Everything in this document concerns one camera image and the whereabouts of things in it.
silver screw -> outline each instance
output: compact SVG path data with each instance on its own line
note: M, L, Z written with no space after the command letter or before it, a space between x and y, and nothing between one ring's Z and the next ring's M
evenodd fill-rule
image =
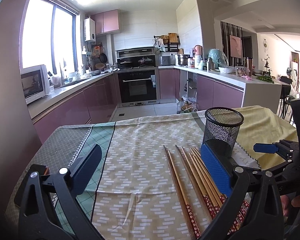
M237 173L243 173L243 168L238 166L234 169Z
M266 176L267 177L272 177L272 172L271 171L266 171Z
M59 173L60 174L66 174L68 172L68 168L61 168L60 170L59 170Z
M38 173L36 171L34 171L30 174L31 178L35 178L36 176L38 176Z

oven handle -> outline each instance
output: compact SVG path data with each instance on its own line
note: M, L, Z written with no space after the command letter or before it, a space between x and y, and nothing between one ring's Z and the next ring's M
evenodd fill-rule
M151 80L151 78L144 78L144 79L134 79L134 80L122 80L122 82L132 82L132 81L141 81L141 80Z

black mesh pen holder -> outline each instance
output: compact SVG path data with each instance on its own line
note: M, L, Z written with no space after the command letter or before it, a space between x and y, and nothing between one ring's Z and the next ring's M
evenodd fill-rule
M202 144L209 146L220 155L230 158L237 140L243 115L226 107L213 107L206 110L206 126Z

white microwave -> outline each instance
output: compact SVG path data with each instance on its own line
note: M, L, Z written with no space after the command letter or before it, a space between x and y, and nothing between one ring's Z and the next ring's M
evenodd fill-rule
M27 104L50 93L48 73L45 65L23 68L20 70L20 73Z

cutting board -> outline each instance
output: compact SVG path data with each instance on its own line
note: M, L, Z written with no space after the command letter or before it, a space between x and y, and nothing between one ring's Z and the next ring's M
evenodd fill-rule
M179 39L176 33L169 33L169 42L179 43Z

